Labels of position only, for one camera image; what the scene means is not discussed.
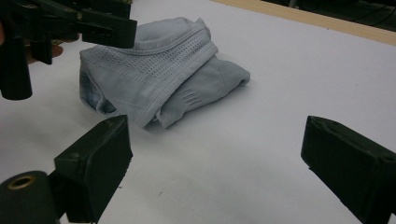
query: gray cloth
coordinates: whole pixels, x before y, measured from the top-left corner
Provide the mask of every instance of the gray cloth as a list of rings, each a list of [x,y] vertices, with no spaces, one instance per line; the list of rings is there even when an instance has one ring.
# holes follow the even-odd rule
[[[95,46],[80,53],[80,97],[92,110],[126,114],[140,127],[168,127],[184,113],[249,81],[238,65],[218,60],[200,19],[155,21],[137,27],[132,49]]]
[[[215,56],[177,89],[157,112],[157,119],[167,128],[181,119],[186,112],[224,97],[235,87],[247,84],[249,80],[250,73],[247,70]]]

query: table surface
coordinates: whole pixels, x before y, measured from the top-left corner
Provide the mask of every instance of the table surface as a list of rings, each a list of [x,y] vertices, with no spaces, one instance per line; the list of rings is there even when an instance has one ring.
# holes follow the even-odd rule
[[[134,0],[139,24],[175,17],[202,18],[218,57],[251,81],[169,129],[130,124],[134,157],[100,222],[359,223],[301,159],[305,121],[333,119],[395,151],[396,47],[207,0]],[[32,98],[0,98],[1,180],[50,173],[104,119],[78,95],[78,52],[91,46],[31,64]]]

